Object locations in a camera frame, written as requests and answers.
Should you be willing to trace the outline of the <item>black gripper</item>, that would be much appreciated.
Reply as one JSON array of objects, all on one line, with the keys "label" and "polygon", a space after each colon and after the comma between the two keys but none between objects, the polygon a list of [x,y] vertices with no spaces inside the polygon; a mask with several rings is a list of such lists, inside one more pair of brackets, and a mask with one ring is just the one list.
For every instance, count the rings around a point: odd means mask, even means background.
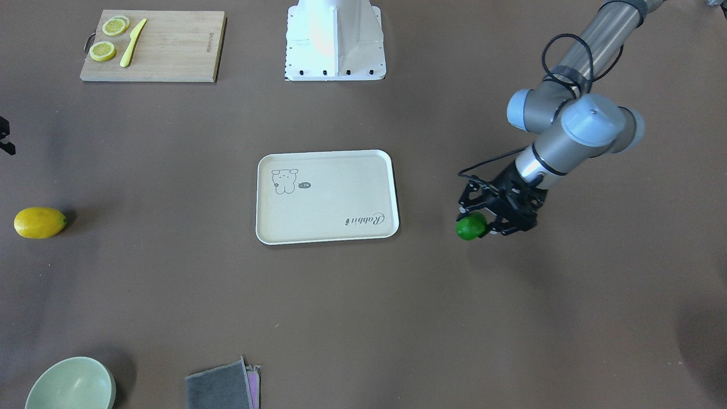
[{"label": "black gripper", "polygon": [[[547,189],[538,187],[545,174],[537,173],[535,179],[527,181],[520,176],[516,163],[512,161],[494,179],[488,182],[481,178],[465,178],[466,186],[458,199],[458,221],[467,217],[486,224],[486,233],[509,236],[520,231],[529,231],[537,225],[538,210],[544,205]],[[494,218],[480,212],[486,200],[496,188],[496,194],[488,205]]]}]

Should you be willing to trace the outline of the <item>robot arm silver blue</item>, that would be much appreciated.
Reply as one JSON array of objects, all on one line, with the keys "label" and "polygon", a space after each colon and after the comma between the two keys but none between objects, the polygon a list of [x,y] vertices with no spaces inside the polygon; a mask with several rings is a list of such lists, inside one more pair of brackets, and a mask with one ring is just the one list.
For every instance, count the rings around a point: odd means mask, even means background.
[{"label": "robot arm silver blue", "polygon": [[589,158],[634,147],[646,131],[638,111],[618,106],[592,86],[620,60],[628,37],[662,5],[660,1],[605,1],[553,68],[548,47],[541,55],[545,75],[535,90],[519,90],[507,104],[507,120],[534,133],[535,140],[511,151],[515,158],[493,180],[459,172],[467,180],[459,198],[457,235],[465,240],[511,235],[537,225],[547,194],[566,174]]}]

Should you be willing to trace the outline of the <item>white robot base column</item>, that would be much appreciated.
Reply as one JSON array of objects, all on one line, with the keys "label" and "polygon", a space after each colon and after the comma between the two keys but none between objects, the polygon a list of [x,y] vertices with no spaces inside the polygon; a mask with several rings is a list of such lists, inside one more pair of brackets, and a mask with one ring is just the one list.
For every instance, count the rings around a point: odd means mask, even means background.
[{"label": "white robot base column", "polygon": [[288,8],[285,80],[376,81],[386,74],[379,7],[369,1],[299,1]]}]

